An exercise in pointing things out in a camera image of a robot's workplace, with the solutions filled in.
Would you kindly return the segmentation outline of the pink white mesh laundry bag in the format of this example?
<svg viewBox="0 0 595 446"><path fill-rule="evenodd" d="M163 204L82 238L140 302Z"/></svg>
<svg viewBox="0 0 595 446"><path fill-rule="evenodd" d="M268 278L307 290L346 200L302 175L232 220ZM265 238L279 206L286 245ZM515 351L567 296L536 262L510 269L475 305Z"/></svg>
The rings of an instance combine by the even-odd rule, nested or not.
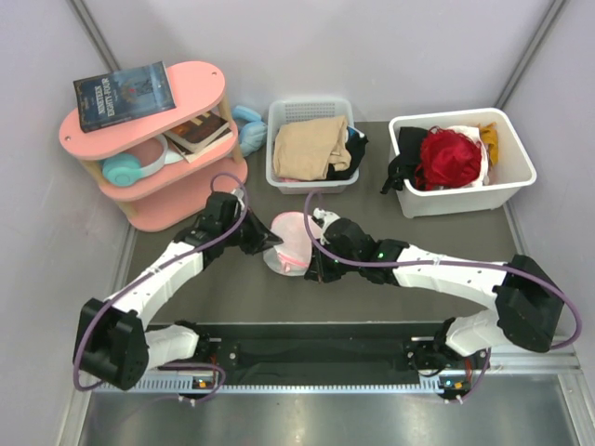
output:
<svg viewBox="0 0 595 446"><path fill-rule="evenodd" d="M271 223L271 232L283 240L263 253L265 264L275 273L303 277L311 263L312 244L306 231L304 214L285 212Z"/></svg>

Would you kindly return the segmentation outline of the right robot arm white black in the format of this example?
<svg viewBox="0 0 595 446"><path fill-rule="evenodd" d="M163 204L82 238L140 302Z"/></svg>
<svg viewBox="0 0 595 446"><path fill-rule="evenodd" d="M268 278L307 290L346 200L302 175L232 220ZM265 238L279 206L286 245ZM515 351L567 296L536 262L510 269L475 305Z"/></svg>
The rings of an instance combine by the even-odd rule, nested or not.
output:
<svg viewBox="0 0 595 446"><path fill-rule="evenodd" d="M551 350L564 302L530 256L474 262L403 241L375 240L352 220L322 209L314 211L313 222L322 233L312 242L309 280L335 282L356 272L374 284L430 290L482 306L472 316L442 324L432 343L442 366L453 368L482 350L505 345L535 353Z"/></svg>

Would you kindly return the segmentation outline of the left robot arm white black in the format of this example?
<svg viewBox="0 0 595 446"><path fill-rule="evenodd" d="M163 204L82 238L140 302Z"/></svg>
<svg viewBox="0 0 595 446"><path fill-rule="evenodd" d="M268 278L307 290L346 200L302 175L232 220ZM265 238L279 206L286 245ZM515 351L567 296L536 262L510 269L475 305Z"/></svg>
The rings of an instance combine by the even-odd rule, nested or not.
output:
<svg viewBox="0 0 595 446"><path fill-rule="evenodd" d="M121 390L146 371L183 361L197 369L211 347L188 323L150 330L150 322L179 288L204 272L228 247L247 255L282 243L235 193L214 192L195 224L180 231L132 283L82 307L73 353L76 372L86 372Z"/></svg>

